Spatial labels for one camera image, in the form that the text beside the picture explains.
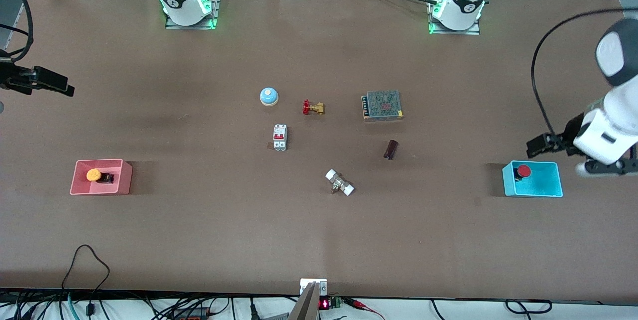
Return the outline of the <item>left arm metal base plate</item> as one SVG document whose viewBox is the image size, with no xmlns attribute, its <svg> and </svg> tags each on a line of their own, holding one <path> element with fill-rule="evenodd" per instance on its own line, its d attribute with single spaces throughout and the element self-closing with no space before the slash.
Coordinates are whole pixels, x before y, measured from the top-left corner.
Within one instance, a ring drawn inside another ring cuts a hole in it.
<svg viewBox="0 0 638 320">
<path fill-rule="evenodd" d="M 479 35 L 479 20 L 485 0 L 461 3 L 453 0 L 428 0 L 429 34 Z"/>
</svg>

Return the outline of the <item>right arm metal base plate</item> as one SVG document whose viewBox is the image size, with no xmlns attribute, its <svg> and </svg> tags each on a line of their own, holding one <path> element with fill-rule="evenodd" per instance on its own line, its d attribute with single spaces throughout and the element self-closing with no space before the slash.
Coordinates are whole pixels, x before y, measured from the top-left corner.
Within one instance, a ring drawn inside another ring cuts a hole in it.
<svg viewBox="0 0 638 320">
<path fill-rule="evenodd" d="M 184 0 L 180 8 L 161 1 L 166 29 L 212 30 L 217 27 L 221 0 Z"/>
</svg>

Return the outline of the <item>metal mesh power supply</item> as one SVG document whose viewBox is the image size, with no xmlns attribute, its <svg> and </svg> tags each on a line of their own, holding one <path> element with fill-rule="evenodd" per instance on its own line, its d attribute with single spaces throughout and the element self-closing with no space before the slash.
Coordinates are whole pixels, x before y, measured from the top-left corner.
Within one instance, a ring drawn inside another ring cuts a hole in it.
<svg viewBox="0 0 638 320">
<path fill-rule="evenodd" d="M 361 106 L 365 122 L 393 122 L 404 116 L 398 90 L 367 91 Z"/>
</svg>

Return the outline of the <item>teal plastic box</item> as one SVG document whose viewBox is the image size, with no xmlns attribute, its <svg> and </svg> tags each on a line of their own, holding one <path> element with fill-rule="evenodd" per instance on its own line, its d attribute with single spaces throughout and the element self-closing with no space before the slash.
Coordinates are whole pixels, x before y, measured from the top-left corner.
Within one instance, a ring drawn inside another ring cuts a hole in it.
<svg viewBox="0 0 638 320">
<path fill-rule="evenodd" d="M 532 175 L 515 181 L 513 168 L 528 165 Z M 508 197 L 560 198 L 563 197 L 560 170 L 555 162 L 511 161 L 501 171 L 504 195 Z"/>
</svg>

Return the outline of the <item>yellow push button black body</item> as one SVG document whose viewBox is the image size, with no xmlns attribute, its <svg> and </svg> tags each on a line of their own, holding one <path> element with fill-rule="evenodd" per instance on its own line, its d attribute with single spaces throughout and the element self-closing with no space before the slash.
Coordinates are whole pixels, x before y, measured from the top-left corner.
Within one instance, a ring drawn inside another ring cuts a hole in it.
<svg viewBox="0 0 638 320">
<path fill-rule="evenodd" d="M 87 181 L 97 184 L 112 184 L 114 181 L 114 175 L 102 172 L 98 168 L 92 168 L 86 173 Z"/>
</svg>

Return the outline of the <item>pink plastic box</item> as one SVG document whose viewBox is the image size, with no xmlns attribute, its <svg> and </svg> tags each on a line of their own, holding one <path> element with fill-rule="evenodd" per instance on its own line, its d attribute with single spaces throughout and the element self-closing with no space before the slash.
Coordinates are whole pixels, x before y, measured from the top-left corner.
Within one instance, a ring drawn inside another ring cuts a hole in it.
<svg viewBox="0 0 638 320">
<path fill-rule="evenodd" d="M 114 196 L 128 195 L 132 182 L 132 166 L 123 159 L 78 160 L 75 164 L 70 195 Z M 91 174 L 109 175 L 109 182 L 94 181 Z"/>
</svg>

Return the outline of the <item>metal fitting white end caps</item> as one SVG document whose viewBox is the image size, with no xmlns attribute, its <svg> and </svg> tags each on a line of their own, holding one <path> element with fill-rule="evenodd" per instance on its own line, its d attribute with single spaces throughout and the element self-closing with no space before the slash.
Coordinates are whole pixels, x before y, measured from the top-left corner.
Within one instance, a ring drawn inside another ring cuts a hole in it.
<svg viewBox="0 0 638 320">
<path fill-rule="evenodd" d="M 330 183 L 332 184 L 332 194 L 341 192 L 346 196 L 350 196 L 355 191 L 355 186 L 346 181 L 342 174 L 340 174 L 336 170 L 329 170 L 328 173 L 326 173 L 326 179 L 328 179 L 328 181 L 330 181 Z"/>
</svg>

